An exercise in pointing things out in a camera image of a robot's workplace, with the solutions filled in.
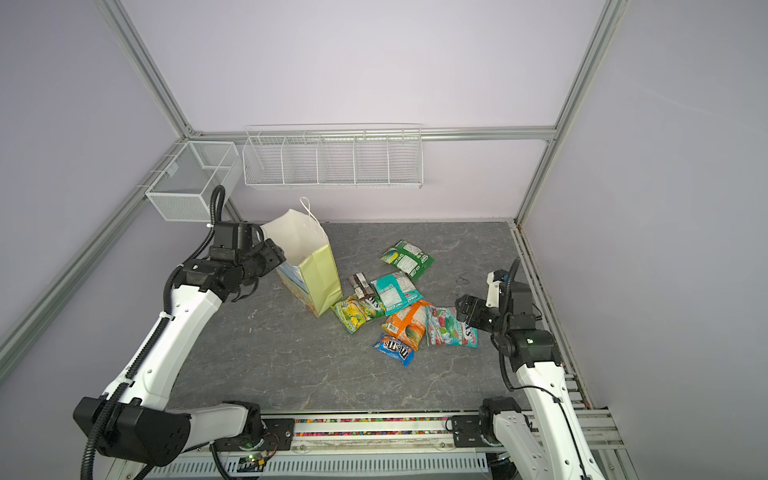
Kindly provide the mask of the small white mesh basket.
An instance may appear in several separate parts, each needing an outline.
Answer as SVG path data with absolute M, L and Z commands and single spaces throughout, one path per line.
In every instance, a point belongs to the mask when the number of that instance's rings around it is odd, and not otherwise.
M 186 141 L 150 184 L 146 197 L 166 221 L 207 223 L 215 187 L 222 185 L 228 200 L 242 175 L 233 142 Z

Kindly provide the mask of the teal Fox's candy packet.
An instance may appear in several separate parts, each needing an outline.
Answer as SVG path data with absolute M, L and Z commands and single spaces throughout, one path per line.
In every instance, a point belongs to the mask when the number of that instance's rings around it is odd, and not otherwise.
M 387 315 L 397 313 L 423 299 L 410 277 L 401 271 L 374 280 L 372 286 Z

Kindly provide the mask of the orange Fox's candy packet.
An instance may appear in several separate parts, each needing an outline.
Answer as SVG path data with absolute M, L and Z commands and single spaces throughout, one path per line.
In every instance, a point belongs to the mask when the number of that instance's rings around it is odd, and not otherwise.
M 392 314 L 381 328 L 386 334 L 414 351 L 418 351 L 421 340 L 427 332 L 431 307 L 431 303 L 419 300 Z

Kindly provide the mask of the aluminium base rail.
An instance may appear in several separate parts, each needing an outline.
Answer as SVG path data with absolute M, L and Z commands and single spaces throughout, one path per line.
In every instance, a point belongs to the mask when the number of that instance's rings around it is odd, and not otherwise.
M 298 457 L 342 456 L 404 456 L 416 454 L 491 453 L 505 452 L 508 440 L 518 434 L 524 441 L 534 440 L 541 449 L 545 441 L 546 426 L 561 430 L 553 437 L 570 448 L 580 427 L 582 437 L 593 451 L 623 450 L 626 448 L 612 415 L 603 410 L 576 410 L 575 416 L 565 420 L 558 407 L 552 420 L 541 422 L 534 412 L 517 412 L 512 409 L 495 411 L 451 411 L 423 413 L 368 413 L 368 414 L 317 414 L 317 415 L 268 415 L 266 418 L 293 418 L 296 422 L 291 448 L 268 454 L 279 459 Z M 446 420 L 459 414 L 477 414 L 484 434 L 496 446 L 457 448 L 445 426 Z M 221 452 L 229 459 L 237 455 L 256 455 L 253 452 Z

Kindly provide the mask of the green Fox's candy packet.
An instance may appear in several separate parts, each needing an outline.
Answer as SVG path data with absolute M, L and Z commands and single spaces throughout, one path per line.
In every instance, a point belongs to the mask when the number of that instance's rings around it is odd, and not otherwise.
M 434 258 L 416 245 L 400 240 L 389 247 L 381 260 L 406 274 L 412 280 L 418 280 L 434 263 Z

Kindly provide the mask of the blue M&M's packet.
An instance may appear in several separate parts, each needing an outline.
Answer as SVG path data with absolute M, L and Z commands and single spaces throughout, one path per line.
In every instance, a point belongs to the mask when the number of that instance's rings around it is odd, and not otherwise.
M 398 360 L 404 367 L 408 367 L 414 358 L 415 351 L 397 338 L 384 334 L 373 345 L 373 348 L 389 358 Z

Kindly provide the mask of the yellow-green Fox's candy packet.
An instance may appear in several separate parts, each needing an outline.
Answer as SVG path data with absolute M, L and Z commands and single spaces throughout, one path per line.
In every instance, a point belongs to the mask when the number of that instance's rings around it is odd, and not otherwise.
M 350 296 L 333 305 L 332 311 L 350 334 L 357 332 L 368 321 L 385 316 L 384 307 L 375 297 Z

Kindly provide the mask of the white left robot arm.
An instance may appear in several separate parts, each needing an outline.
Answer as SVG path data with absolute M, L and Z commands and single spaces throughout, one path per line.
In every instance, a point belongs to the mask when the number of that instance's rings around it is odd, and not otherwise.
M 285 261 L 259 225 L 223 220 L 225 194 L 224 186 L 215 186 L 208 234 L 167 278 L 151 332 L 98 397 L 84 397 L 76 406 L 73 419 L 87 437 L 80 478 L 93 478 L 98 455 L 141 464 L 137 476 L 143 479 L 200 446 L 264 438 L 261 409 L 254 403 L 226 401 L 189 412 L 167 408 L 180 369 L 209 320 L 226 301 L 252 295 L 260 279 Z

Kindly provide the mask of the white and green paper bag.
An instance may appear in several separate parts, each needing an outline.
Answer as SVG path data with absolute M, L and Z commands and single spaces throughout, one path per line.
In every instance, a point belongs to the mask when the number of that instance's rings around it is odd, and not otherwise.
M 283 284 L 315 316 L 342 300 L 342 287 L 329 237 L 314 215 L 310 200 L 299 199 L 302 211 L 289 209 L 264 224 L 263 233 L 284 253 L 277 273 Z

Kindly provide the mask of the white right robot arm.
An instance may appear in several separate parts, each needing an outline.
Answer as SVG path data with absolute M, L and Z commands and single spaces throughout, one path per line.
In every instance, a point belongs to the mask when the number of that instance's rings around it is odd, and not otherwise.
M 488 274 L 484 299 L 463 295 L 456 318 L 490 334 L 509 392 L 523 392 L 539 435 L 511 397 L 486 399 L 482 435 L 504 447 L 522 479 L 602 479 L 568 394 L 563 359 L 552 333 L 537 327 L 531 288 L 516 280 L 521 260 Z

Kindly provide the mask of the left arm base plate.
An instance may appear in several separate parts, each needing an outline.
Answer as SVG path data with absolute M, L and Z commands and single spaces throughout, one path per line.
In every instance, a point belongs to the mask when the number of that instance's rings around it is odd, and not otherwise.
M 216 440 L 219 452 L 287 451 L 291 448 L 296 422 L 293 418 L 266 418 L 256 433 Z

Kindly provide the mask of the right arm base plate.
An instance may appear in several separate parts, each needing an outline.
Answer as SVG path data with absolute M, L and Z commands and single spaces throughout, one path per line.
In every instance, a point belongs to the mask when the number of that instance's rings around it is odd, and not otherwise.
M 484 434 L 481 419 L 477 414 L 453 415 L 446 420 L 445 426 L 457 448 L 496 446 L 496 443 Z

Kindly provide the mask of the pink-teal Fox's candy packet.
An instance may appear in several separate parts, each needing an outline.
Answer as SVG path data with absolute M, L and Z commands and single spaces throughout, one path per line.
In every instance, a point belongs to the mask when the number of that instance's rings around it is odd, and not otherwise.
M 460 322 L 454 307 L 429 308 L 427 336 L 430 346 L 478 347 L 477 329 Z

